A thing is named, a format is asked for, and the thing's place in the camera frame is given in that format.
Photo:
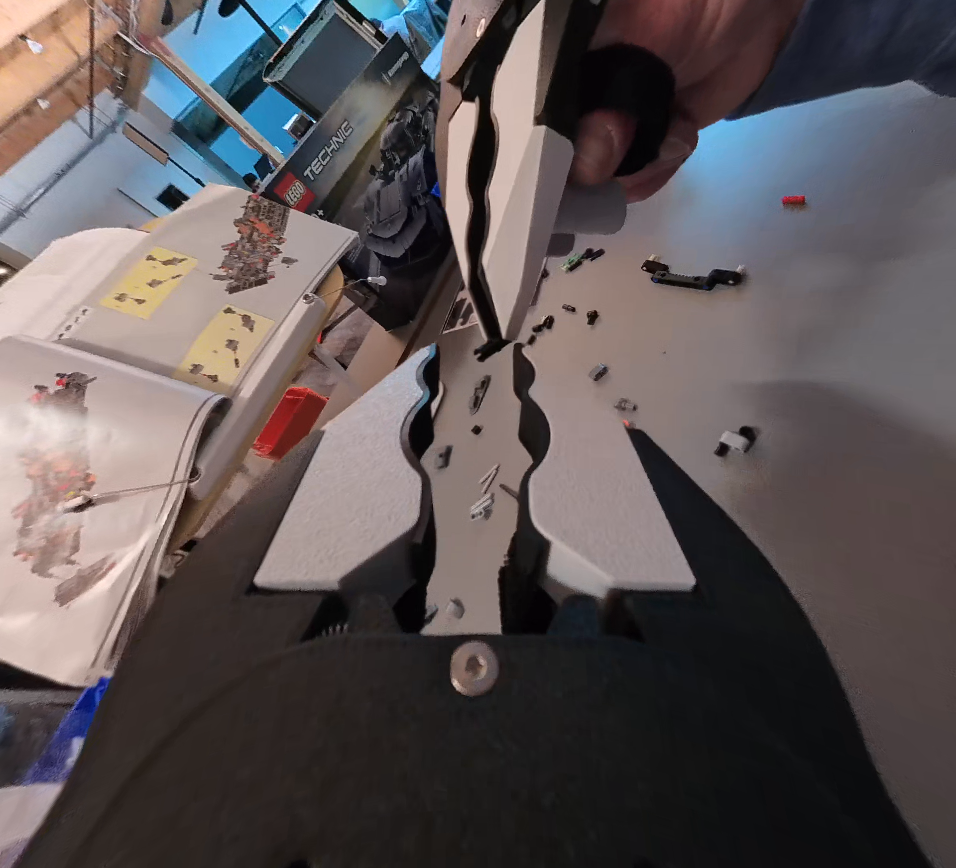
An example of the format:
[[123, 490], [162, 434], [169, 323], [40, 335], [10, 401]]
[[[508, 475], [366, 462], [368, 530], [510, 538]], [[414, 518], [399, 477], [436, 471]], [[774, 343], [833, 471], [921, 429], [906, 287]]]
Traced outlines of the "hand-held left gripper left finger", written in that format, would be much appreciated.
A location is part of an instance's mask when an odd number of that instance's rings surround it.
[[439, 389], [440, 351], [431, 343], [325, 425], [255, 588], [380, 596], [403, 631], [422, 631], [436, 560], [423, 459]]

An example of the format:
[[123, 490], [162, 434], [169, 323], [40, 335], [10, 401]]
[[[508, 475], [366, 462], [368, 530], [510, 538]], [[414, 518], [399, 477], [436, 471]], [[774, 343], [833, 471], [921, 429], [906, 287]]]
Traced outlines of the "red storage bin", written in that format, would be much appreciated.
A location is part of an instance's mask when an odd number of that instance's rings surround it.
[[279, 461], [314, 429], [329, 398], [305, 386], [290, 386], [252, 444], [259, 457]]

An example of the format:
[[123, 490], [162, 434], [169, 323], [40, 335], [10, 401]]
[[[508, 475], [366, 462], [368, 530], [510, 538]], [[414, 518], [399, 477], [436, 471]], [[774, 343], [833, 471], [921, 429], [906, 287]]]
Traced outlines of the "labelled blue storage bin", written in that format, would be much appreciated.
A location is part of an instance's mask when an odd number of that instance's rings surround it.
[[102, 676], [96, 683], [83, 690], [58, 724], [40, 755], [15, 783], [17, 787], [61, 785], [68, 779], [111, 681], [111, 676]]

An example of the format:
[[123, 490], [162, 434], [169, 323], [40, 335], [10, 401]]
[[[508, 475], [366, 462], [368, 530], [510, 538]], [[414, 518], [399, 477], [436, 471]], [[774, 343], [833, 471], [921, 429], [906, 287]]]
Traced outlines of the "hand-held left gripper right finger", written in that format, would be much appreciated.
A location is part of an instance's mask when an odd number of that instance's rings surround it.
[[697, 579], [623, 418], [583, 422], [577, 384], [537, 375], [510, 349], [518, 440], [529, 457], [516, 528], [498, 574], [503, 633], [545, 633], [571, 598], [611, 610], [629, 594], [687, 594]]

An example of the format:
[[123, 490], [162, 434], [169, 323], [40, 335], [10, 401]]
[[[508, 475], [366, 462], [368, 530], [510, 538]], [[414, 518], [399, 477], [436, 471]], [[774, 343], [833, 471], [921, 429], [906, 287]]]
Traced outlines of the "lego instruction booklet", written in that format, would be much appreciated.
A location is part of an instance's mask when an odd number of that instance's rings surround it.
[[353, 229], [210, 186], [2, 285], [1, 659], [110, 672], [188, 501], [213, 497], [339, 298]]

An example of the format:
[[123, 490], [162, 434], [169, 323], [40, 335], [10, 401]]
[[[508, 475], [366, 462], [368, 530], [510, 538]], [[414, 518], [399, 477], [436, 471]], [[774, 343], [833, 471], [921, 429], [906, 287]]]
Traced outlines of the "dark lego set box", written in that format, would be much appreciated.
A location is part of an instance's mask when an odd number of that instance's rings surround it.
[[416, 318], [452, 250], [438, 189], [439, 88], [395, 35], [262, 188], [354, 231], [346, 295], [385, 331]]

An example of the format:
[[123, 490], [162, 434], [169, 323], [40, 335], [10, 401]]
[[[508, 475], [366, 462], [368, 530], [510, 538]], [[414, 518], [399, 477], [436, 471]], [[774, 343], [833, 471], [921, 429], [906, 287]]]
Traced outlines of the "person's right hand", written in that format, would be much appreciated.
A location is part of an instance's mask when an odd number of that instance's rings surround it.
[[591, 50], [631, 45], [665, 62], [675, 79], [673, 116], [660, 153], [620, 176], [628, 202], [646, 200], [676, 174], [700, 132], [726, 118], [764, 82], [806, 0], [608, 0]]

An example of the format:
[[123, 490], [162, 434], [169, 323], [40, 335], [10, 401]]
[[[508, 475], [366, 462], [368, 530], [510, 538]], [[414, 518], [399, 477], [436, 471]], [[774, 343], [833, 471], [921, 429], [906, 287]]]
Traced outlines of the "black lego beam assembly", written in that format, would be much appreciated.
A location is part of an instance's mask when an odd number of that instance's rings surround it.
[[657, 254], [649, 256], [640, 265], [640, 269], [655, 284], [706, 293], [718, 288], [735, 288], [747, 277], [747, 268], [743, 265], [739, 265], [735, 270], [715, 268], [705, 275], [676, 273]]

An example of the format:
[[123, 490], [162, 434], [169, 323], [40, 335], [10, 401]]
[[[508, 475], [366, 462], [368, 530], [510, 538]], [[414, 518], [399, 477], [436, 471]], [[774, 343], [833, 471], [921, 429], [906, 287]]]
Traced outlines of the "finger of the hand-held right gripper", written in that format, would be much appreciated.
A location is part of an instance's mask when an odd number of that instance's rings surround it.
[[535, 122], [547, 0], [517, 26], [494, 78], [496, 152], [487, 188], [481, 270], [492, 320], [486, 339], [518, 338], [538, 286], [573, 156], [571, 140]]
[[491, 98], [463, 101], [447, 129], [446, 172], [441, 191], [462, 282], [483, 341], [477, 353], [499, 353], [503, 326], [494, 289], [498, 232], [490, 202], [496, 161]]

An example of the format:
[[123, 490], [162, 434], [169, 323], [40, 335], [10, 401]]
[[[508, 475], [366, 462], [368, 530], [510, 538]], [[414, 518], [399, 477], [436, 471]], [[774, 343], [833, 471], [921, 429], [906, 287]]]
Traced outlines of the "lego sticker sheet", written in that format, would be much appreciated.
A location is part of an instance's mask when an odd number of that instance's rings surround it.
[[466, 287], [461, 284], [456, 292], [448, 314], [441, 328], [441, 335], [445, 336], [479, 323], [474, 309], [472, 298]]

